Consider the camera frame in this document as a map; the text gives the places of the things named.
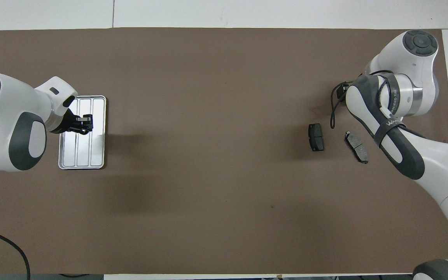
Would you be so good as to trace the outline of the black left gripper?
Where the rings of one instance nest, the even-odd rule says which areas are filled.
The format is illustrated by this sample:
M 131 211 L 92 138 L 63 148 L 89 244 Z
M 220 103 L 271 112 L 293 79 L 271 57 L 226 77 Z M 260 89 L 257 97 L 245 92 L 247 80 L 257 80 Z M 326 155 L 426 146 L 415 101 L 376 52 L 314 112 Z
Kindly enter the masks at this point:
M 76 133 L 87 135 L 92 131 L 93 115 L 85 114 L 82 117 L 75 115 L 70 109 L 64 113 L 59 124 L 59 134 L 70 132 L 71 129 L 76 128 Z

